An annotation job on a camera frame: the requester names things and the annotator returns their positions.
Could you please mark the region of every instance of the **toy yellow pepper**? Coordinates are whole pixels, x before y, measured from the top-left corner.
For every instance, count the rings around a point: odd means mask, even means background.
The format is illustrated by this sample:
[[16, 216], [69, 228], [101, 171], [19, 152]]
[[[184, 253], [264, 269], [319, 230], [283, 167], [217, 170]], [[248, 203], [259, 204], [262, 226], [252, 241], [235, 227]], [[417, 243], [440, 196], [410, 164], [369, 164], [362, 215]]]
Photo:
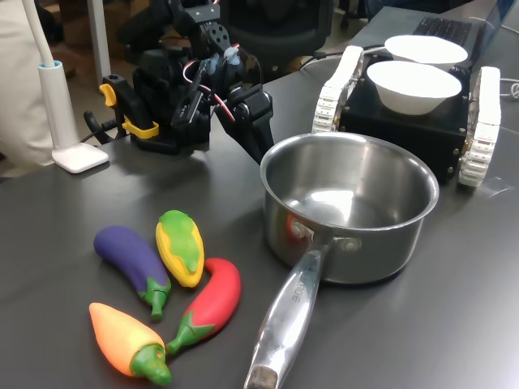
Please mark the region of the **toy yellow pepper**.
[[171, 274], [180, 285], [194, 288], [204, 270], [204, 245], [195, 222], [185, 213], [168, 211], [159, 219], [156, 238]]
[[101, 351], [117, 370], [130, 377], [146, 377], [159, 385], [171, 383], [164, 341], [154, 330], [98, 302], [90, 304], [90, 317]]

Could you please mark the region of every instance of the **white bowl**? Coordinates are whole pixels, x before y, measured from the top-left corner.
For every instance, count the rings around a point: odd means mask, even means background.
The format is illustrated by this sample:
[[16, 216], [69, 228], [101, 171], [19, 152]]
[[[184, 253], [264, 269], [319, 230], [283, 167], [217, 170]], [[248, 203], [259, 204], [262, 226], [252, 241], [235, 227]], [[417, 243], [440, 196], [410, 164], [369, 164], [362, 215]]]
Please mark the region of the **white bowl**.
[[380, 100], [405, 115], [430, 113], [461, 91], [460, 81], [446, 71], [415, 62], [383, 61], [367, 68]]
[[436, 36], [394, 36], [386, 40], [385, 47], [398, 61], [425, 63], [443, 71], [448, 71], [469, 56], [461, 46]]

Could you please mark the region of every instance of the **toy eggplant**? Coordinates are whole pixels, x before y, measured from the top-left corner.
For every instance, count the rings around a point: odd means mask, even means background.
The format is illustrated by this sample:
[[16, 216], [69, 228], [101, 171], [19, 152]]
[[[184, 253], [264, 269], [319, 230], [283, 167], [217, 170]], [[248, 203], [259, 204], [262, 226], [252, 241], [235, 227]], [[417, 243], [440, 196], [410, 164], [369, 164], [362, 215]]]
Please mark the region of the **toy eggplant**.
[[171, 274], [180, 285], [194, 288], [204, 270], [204, 245], [195, 222], [185, 213], [168, 211], [159, 219], [156, 236]]
[[112, 225], [96, 235], [94, 249], [130, 279], [139, 296], [152, 306], [152, 319], [161, 320], [171, 283], [149, 244], [129, 228]]
[[177, 337], [165, 346], [168, 354], [218, 332], [238, 305], [242, 291], [238, 269], [220, 258], [208, 259], [205, 266], [212, 273], [211, 280], [184, 312]]
[[90, 317], [106, 359], [121, 373], [146, 377], [159, 385], [171, 383], [165, 365], [164, 341], [151, 328], [110, 306], [93, 302]]

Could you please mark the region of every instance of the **purple eggplant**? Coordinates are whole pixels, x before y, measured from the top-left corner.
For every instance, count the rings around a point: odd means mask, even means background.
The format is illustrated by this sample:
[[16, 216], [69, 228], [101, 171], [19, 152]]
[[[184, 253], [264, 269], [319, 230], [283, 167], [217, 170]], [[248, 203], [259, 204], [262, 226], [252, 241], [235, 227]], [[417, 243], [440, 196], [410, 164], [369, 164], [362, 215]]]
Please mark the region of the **purple eggplant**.
[[161, 259], [149, 244], [131, 229], [111, 225], [97, 233], [94, 249], [130, 279], [139, 296], [152, 306], [152, 319], [161, 320], [171, 282]]

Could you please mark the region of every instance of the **white lamp base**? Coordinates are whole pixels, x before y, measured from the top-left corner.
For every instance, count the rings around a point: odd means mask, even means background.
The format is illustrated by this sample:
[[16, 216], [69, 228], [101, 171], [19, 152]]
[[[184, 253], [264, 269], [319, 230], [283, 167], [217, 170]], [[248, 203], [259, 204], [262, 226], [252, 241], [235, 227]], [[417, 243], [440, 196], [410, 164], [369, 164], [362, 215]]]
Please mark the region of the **white lamp base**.
[[70, 147], [52, 151], [52, 159], [70, 173], [81, 173], [95, 166], [108, 162], [108, 154], [86, 143], [77, 143]]

